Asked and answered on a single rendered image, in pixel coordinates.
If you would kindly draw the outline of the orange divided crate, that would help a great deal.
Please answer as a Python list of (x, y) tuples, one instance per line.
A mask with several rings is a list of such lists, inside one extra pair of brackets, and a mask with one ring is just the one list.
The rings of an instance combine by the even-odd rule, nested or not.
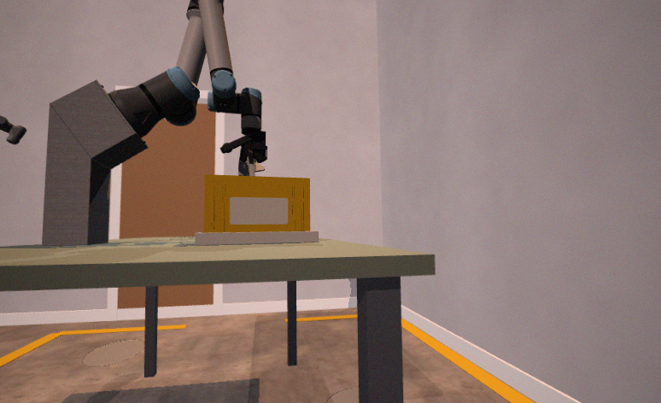
[(204, 233), (310, 231), (310, 178), (214, 175)]

